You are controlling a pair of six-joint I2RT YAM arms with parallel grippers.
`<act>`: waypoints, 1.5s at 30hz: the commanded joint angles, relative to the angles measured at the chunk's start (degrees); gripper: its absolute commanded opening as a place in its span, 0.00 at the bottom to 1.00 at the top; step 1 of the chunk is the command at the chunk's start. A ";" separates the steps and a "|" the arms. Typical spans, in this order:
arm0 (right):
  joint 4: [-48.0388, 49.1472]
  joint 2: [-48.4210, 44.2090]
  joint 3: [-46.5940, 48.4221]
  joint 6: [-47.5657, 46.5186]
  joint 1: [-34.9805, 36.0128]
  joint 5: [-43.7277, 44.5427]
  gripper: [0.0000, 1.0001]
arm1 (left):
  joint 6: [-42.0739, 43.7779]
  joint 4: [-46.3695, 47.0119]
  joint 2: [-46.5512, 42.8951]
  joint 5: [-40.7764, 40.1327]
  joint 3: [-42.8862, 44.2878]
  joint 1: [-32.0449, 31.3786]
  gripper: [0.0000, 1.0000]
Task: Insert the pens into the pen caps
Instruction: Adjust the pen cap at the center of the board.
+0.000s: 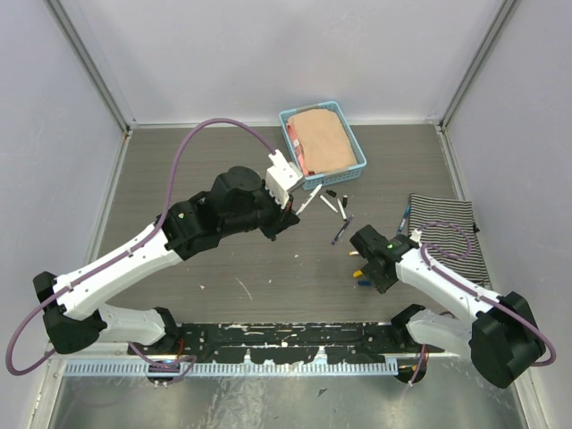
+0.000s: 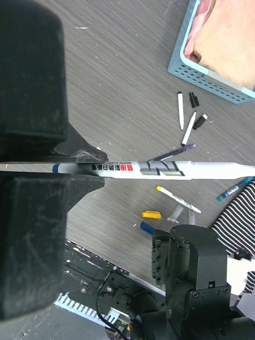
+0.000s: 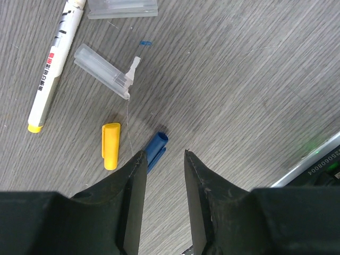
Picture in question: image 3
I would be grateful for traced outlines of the blue pen cap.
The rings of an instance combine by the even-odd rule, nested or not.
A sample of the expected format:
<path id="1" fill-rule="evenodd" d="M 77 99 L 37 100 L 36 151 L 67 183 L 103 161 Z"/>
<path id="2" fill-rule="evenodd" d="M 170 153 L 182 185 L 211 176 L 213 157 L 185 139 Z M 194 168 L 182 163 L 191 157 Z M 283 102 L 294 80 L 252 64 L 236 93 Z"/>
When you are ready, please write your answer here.
<path id="1" fill-rule="evenodd" d="M 147 144 L 145 152 L 147 153 L 148 169 L 147 174 L 151 172 L 154 166 L 161 159 L 166 151 L 168 136 L 163 132 L 157 132 L 151 141 Z"/>

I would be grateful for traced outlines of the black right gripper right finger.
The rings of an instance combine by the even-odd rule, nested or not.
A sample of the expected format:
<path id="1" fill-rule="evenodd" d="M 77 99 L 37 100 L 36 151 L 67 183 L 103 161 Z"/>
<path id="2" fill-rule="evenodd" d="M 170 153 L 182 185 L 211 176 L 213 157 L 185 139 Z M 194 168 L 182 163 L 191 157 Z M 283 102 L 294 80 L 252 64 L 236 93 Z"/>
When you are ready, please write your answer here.
<path id="1" fill-rule="evenodd" d="M 246 191 L 184 154 L 195 254 L 339 254 L 339 187 Z"/>

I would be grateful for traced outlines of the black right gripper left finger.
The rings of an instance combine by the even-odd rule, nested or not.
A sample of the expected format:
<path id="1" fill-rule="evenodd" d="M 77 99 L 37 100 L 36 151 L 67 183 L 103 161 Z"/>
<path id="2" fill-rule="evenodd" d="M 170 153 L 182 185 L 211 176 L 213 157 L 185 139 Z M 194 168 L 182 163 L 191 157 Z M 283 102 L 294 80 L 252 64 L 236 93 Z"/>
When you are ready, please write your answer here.
<path id="1" fill-rule="evenodd" d="M 1 254 L 137 254 L 147 155 L 67 198 L 58 192 L 1 193 Z"/>

